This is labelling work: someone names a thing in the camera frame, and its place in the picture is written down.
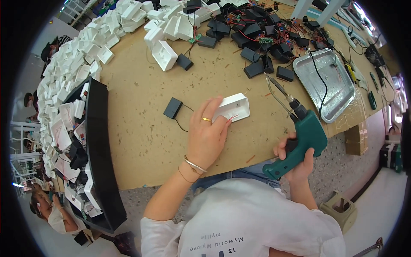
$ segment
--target gold ring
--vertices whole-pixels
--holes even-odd
[[[212,123],[212,121],[210,119],[207,119],[207,118],[204,118],[204,117],[202,117],[202,119],[206,120],[206,121],[210,121]]]

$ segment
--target power cord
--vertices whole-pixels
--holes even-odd
[[[325,100],[325,98],[327,96],[327,93],[328,93],[328,87],[327,87],[327,84],[324,82],[323,78],[321,77],[320,73],[318,72],[318,69],[317,69],[317,66],[315,65],[315,60],[314,60],[314,57],[312,56],[311,51],[309,51],[309,54],[311,56],[312,62],[314,63],[315,71],[317,72],[318,76],[320,77],[321,81],[324,83],[324,86],[326,87],[326,93],[324,94],[324,97],[321,101],[321,106],[320,106],[320,110],[319,110],[319,114],[320,114],[319,118],[321,120],[321,112],[323,110],[324,100]]]
[[[193,109],[191,109],[191,108],[188,107],[187,105],[185,105],[185,104],[182,104],[182,105],[185,106],[185,107],[187,107],[188,109],[194,111]],[[188,130],[183,129],[183,127],[178,123],[178,120],[177,120],[176,118],[174,118],[174,119],[175,119],[175,121],[177,122],[177,125],[180,127],[180,129],[181,129],[182,131],[188,132]]]

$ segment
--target floor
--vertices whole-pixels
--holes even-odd
[[[310,188],[317,204],[327,201],[334,190],[338,190],[351,198],[357,191],[348,190],[352,186],[361,188],[378,167],[378,154],[385,140],[383,112],[379,111],[367,120],[368,150],[362,156],[345,154],[344,133],[328,139],[327,148],[322,155],[314,160],[314,169],[309,176]],[[282,190],[289,197],[289,185],[283,178],[280,181]],[[125,221],[116,234],[127,231],[139,233],[138,225],[142,218],[145,206],[159,187],[136,188],[121,190],[120,195],[127,212]],[[184,220],[184,213],[193,199],[192,192],[188,192],[181,203],[174,220]]]

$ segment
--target jeans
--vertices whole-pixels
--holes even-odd
[[[216,175],[205,177],[205,178],[199,178],[191,186],[191,189],[193,190],[193,192],[195,192],[197,188],[207,189],[210,186],[220,181],[223,181],[225,179],[230,179],[230,178],[252,178],[252,179],[256,179],[258,181],[264,182],[265,184],[269,185],[272,188],[279,188],[280,185],[277,180],[272,180],[263,173],[263,166],[265,164],[271,164],[271,163],[272,163],[271,160],[267,160],[267,161],[260,162],[252,166],[248,166],[248,167],[241,168],[241,169],[236,169],[234,171],[216,174]]]

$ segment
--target white t-shirt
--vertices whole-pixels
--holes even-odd
[[[69,215],[73,217],[78,227],[76,231],[66,232],[66,227],[64,226],[63,214],[61,214],[61,212],[56,208],[54,203],[52,203],[51,205],[53,208],[51,209],[51,213],[48,217],[47,222],[50,224],[50,226],[55,231],[59,232],[60,234],[76,234],[77,232],[80,232],[81,230],[86,228],[84,223],[78,218],[76,218],[76,216],[74,216],[73,210],[70,207],[67,208],[67,206],[63,206],[63,208],[69,213]]]
[[[187,221],[141,220],[143,257],[345,257],[338,223],[250,178],[221,181],[194,198]]]

